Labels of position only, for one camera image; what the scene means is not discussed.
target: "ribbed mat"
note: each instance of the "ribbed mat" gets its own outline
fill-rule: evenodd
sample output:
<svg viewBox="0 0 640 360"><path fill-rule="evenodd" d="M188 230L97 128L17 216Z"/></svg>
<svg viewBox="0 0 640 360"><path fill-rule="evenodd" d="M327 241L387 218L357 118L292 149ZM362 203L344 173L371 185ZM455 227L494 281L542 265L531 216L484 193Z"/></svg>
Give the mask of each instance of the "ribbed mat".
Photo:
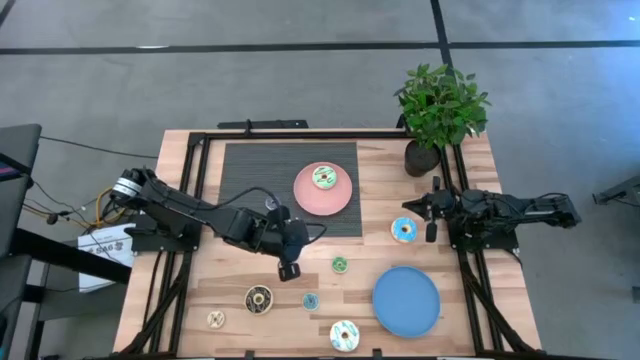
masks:
<svg viewBox="0 0 640 360"><path fill-rule="evenodd" d="M339 213L315 216L304 211L293 196L293 182L307 165L326 161L342 167L353 184L349 204ZM280 202L289 207L292 216L309 222L320 222L328 229L325 236L362 236L360 213L360 186L358 181L358 155L356 143L305 144L227 144L224 155L219 202L235 194L261 186L273 192ZM251 192L233 202L233 206L247 207L266 214L266 195ZM313 235L316 228L310 228Z"/></svg>

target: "pink bowl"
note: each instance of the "pink bowl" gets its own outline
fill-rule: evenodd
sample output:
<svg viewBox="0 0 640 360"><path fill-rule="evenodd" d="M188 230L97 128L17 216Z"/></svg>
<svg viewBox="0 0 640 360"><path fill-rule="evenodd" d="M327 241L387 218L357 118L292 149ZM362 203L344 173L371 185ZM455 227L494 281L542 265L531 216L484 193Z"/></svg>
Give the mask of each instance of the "pink bowl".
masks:
<svg viewBox="0 0 640 360"><path fill-rule="evenodd" d="M331 166L338 177L331 189L320 189L313 184L313 171L318 166ZM343 168L336 164L317 162L307 165L293 183L293 194L296 201L307 212L313 215L333 215L344 209L351 199L351 179Z"/></svg>

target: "gray concrete floor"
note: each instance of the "gray concrete floor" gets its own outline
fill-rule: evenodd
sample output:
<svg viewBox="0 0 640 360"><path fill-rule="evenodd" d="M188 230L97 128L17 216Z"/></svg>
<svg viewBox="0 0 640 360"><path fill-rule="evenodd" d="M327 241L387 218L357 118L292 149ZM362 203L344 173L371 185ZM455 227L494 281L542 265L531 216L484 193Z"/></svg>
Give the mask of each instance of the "gray concrete floor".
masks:
<svg viewBox="0 0 640 360"><path fill-rule="evenodd" d="M450 41L640 38L635 1L441 3ZM17 0L0 29L2 48L436 39L426 0ZM595 206L591 193L640 173L640 49L452 56L478 74L494 104L488 131L503 190L566 192L584 220L571 231L518 229L544 348L637 358L640 305L631 286L640 285L640 210ZM0 124L36 122L44 135L142 154L157 154L165 129L246 118L388 127L400 112L392 94L418 63L441 63L439 51L0 56ZM42 141L34 177L79 205L122 169L153 164ZM54 206L36 191L28 196ZM59 240L80 232L30 214L20 225ZM23 305L23 332L29 309ZM48 322L41 354L107 355L118 319ZM23 356L16 341L12 359Z"/></svg>

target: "beige round object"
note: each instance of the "beige round object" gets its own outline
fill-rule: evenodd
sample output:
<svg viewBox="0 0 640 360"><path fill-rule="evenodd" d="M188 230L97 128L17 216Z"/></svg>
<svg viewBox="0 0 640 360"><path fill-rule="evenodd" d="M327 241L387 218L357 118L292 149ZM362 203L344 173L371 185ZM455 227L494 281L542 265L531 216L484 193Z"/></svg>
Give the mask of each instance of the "beige round object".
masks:
<svg viewBox="0 0 640 360"><path fill-rule="evenodd" d="M244 296L244 305L254 315L263 315L273 306L273 292L264 285L252 286Z"/></svg>
<svg viewBox="0 0 640 360"><path fill-rule="evenodd" d="M209 313L207 316L207 322L212 329L219 329L224 325L225 316L222 311L216 310Z"/></svg>

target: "potted plant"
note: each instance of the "potted plant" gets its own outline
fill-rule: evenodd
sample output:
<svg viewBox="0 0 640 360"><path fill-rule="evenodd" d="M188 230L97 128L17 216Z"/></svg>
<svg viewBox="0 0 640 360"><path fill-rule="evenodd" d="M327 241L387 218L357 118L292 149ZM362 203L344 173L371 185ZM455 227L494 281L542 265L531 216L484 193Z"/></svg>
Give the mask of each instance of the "potted plant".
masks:
<svg viewBox="0 0 640 360"><path fill-rule="evenodd" d="M486 92L478 93L475 74L464 76L453 68L448 72L447 65L429 72L429 64L407 74L410 79L395 96L402 106L401 121L415 137L405 149L404 167L407 174L418 177L438 166L444 146L484 131L483 105L491 103Z"/></svg>

